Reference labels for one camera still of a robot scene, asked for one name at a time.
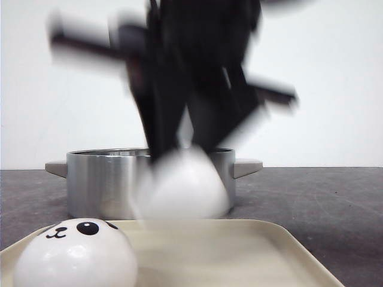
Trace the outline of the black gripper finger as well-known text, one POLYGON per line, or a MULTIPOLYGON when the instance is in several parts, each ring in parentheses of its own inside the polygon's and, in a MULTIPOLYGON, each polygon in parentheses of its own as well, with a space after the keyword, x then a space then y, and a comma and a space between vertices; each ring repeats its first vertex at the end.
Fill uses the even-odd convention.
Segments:
POLYGON ((178 146, 176 134, 190 81, 172 65, 158 65, 142 59, 128 61, 128 78, 154 163, 178 146))
POLYGON ((212 67, 193 78, 194 92, 189 114, 194 133, 192 144, 212 151, 260 105, 241 67, 212 67))

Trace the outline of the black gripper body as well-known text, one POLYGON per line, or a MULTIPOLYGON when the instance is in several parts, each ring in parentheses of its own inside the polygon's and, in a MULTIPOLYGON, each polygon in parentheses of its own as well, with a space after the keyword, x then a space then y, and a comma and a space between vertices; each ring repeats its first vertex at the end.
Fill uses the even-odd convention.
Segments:
POLYGON ((257 31, 261 1, 151 1, 147 24, 123 23, 108 45, 84 31, 50 31, 54 48, 67 47, 119 60, 174 62, 176 70, 226 69, 231 85, 240 82, 250 35, 257 31))

